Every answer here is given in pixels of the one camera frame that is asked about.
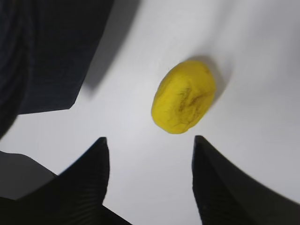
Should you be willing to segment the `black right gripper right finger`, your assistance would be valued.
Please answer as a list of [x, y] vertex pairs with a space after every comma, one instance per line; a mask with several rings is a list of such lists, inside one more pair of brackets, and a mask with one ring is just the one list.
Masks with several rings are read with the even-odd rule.
[[298, 225], [300, 205], [244, 173], [203, 136], [194, 140], [193, 192], [204, 225]]

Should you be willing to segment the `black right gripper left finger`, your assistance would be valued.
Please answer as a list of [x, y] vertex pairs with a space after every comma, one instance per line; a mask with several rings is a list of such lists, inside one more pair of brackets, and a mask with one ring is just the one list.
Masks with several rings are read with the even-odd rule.
[[2, 225], [127, 225], [103, 205], [110, 175], [109, 149], [98, 138], [68, 169], [34, 192], [0, 199]]

